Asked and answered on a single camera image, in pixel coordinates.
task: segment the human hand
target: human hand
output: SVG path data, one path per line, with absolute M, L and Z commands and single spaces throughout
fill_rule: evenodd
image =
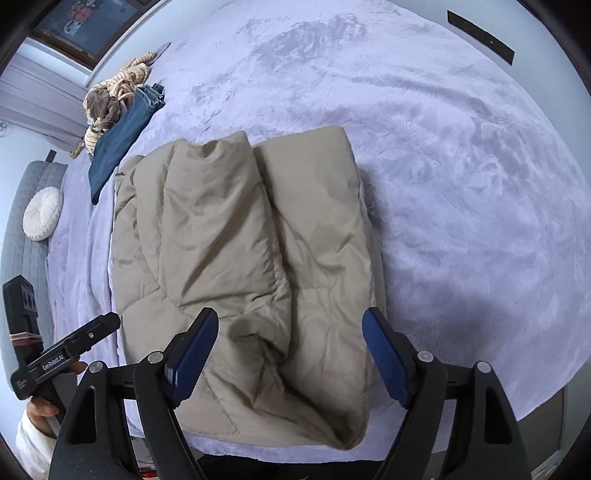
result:
M 70 370 L 76 374 L 81 374 L 86 370 L 88 364 L 85 362 L 75 362 L 70 365 Z M 58 409 L 56 406 L 49 403 L 45 398 L 33 397 L 27 404 L 27 416 L 31 423 L 43 435 L 55 438 L 47 419 L 57 415 Z

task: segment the gray headboard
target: gray headboard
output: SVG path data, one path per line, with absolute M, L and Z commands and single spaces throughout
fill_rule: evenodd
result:
M 4 245 L 0 257 L 0 286 L 18 275 L 25 277 L 35 291 L 39 332 L 43 344 L 53 344 L 53 318 L 49 304 L 46 259 L 47 240 L 34 242 L 22 231 L 22 216 L 27 205 L 39 190 L 45 187 L 61 188 L 61 180 L 67 165 L 34 161 L 29 163 L 18 186 L 8 216 Z M 10 343 L 4 300 L 0 295 L 0 351 L 7 378 L 18 367 L 17 358 Z

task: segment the mattress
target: mattress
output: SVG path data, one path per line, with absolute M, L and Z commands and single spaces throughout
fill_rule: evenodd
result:
M 518 419 L 591 354 L 589 186 L 528 94 L 447 29 L 381 0 L 230 2 L 173 41 L 150 82 L 165 86 L 167 104 L 128 158 L 178 138 L 244 130 L 254 144 L 343 126 L 381 243 L 389 321 L 444 362 L 490 362 Z M 112 181 L 92 209 L 87 167 L 69 167 L 69 213 L 50 241 L 60 334 L 112 308 Z M 125 362 L 121 337 L 99 345 L 87 361 Z M 382 460 L 404 411 L 381 383 L 368 398 L 366 436 L 348 452 L 187 438 L 205 453 L 270 462 Z

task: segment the folded jeans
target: folded jeans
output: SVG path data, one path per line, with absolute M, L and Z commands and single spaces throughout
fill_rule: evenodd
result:
M 164 106 L 164 87 L 142 85 L 135 89 L 135 100 L 121 119 L 99 139 L 88 172 L 93 205 L 99 203 L 100 191 L 147 127 L 152 116 Z

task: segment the white sleeve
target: white sleeve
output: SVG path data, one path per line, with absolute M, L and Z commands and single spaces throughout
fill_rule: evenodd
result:
M 18 424 L 14 455 L 33 480 L 47 480 L 55 446 L 56 441 L 37 430 L 25 410 Z

